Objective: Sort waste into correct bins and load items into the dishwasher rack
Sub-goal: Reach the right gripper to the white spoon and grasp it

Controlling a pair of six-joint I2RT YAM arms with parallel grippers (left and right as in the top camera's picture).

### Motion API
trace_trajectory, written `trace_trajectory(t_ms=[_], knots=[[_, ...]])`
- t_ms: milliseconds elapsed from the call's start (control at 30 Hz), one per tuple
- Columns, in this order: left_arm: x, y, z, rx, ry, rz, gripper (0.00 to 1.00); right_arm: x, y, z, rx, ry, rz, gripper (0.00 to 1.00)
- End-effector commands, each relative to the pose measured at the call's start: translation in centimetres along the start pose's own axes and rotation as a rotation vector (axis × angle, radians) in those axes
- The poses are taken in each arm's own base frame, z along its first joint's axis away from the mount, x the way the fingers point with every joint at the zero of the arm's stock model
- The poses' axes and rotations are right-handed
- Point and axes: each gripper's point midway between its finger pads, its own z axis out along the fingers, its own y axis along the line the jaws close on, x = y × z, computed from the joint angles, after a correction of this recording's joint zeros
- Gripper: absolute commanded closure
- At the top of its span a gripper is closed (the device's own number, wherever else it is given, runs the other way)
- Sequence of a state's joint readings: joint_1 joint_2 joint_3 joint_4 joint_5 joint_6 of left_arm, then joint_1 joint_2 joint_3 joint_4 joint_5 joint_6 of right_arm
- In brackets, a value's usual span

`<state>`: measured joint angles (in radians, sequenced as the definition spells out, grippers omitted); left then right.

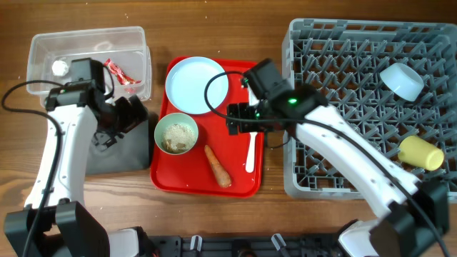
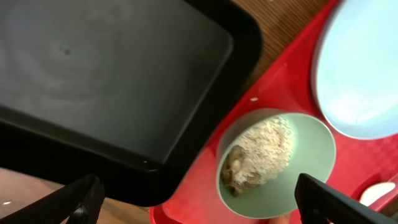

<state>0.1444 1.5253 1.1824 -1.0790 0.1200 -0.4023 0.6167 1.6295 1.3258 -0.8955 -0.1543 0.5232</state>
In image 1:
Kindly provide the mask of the red snack wrapper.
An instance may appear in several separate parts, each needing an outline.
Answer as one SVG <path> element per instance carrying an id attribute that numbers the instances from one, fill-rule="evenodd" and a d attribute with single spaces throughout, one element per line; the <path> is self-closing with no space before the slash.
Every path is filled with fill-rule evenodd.
<path id="1" fill-rule="evenodd" d="M 139 80 L 135 80 L 128 76 L 116 63 L 114 63 L 111 59 L 107 59 L 104 63 L 104 66 L 108 68 L 111 74 L 113 74 L 118 82 L 125 86 L 130 84 L 138 84 L 140 83 Z"/>

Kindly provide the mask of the white plastic spoon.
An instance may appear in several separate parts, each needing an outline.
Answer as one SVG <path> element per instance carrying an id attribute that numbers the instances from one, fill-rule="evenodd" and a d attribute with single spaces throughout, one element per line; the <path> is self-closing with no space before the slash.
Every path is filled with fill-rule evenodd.
<path id="1" fill-rule="evenodd" d="M 246 165 L 245 169 L 247 173 L 253 173 L 254 165 L 255 165 L 255 149 L 256 149 L 256 136 L 257 132 L 250 132 L 249 136 L 249 145 L 248 145 L 248 153 L 246 156 Z"/>

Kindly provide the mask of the light blue bowl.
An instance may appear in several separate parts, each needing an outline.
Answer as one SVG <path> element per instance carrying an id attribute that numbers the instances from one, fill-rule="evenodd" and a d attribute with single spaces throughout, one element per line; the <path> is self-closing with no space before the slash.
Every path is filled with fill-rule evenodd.
<path id="1" fill-rule="evenodd" d="M 415 101 L 424 87 L 421 76 L 402 63 L 390 65 L 380 73 L 380 77 L 395 95 L 406 101 Z"/>

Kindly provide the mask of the yellow plastic cup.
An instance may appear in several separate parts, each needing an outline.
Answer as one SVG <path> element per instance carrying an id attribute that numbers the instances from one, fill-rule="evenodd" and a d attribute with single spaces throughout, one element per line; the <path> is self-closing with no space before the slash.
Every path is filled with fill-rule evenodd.
<path id="1" fill-rule="evenodd" d="M 444 162 L 442 150 L 415 135 L 402 140 L 398 148 L 400 161 L 428 171 L 435 171 Z"/>

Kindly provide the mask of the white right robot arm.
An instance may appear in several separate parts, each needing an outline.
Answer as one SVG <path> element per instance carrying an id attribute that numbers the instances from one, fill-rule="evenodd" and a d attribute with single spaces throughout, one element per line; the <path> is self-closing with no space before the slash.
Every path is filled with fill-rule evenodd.
<path id="1" fill-rule="evenodd" d="M 355 132 L 314 87 L 253 86 L 258 102 L 229 104 L 230 133 L 285 130 L 324 157 L 361 193 L 376 215 L 338 235 L 348 256 L 419 256 L 437 243 L 449 251 L 448 199 L 439 182 L 420 182 Z"/>

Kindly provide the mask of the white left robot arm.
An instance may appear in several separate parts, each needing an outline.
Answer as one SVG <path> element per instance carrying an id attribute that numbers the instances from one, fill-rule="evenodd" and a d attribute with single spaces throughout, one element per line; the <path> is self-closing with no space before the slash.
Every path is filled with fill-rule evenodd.
<path id="1" fill-rule="evenodd" d="M 22 211 L 8 213 L 4 233 L 18 256 L 154 256 L 142 227 L 107 233 L 85 209 L 87 158 L 97 129 L 126 134 L 148 120 L 137 96 L 106 102 L 104 88 L 73 83 L 50 90 L 45 151 Z"/>

